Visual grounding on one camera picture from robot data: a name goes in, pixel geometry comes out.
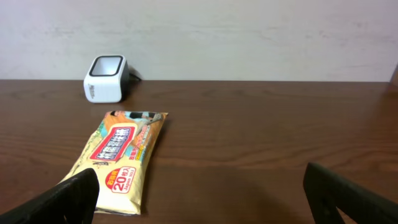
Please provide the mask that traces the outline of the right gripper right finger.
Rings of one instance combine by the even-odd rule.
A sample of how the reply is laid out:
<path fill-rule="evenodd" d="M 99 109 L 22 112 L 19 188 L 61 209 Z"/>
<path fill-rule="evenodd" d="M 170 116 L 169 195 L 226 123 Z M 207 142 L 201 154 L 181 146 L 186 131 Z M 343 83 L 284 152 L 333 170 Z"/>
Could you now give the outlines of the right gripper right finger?
<path fill-rule="evenodd" d="M 397 204 L 316 164 L 308 163 L 303 189 L 315 223 L 397 223 Z"/>

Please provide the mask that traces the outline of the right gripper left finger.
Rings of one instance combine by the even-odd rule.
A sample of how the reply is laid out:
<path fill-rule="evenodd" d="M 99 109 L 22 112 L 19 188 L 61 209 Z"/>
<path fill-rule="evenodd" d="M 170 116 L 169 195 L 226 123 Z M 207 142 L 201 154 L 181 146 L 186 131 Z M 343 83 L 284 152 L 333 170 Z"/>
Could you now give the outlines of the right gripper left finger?
<path fill-rule="evenodd" d="M 1 223 L 90 224 L 100 187 L 96 172 L 85 169 L 36 198 L 1 215 Z"/>

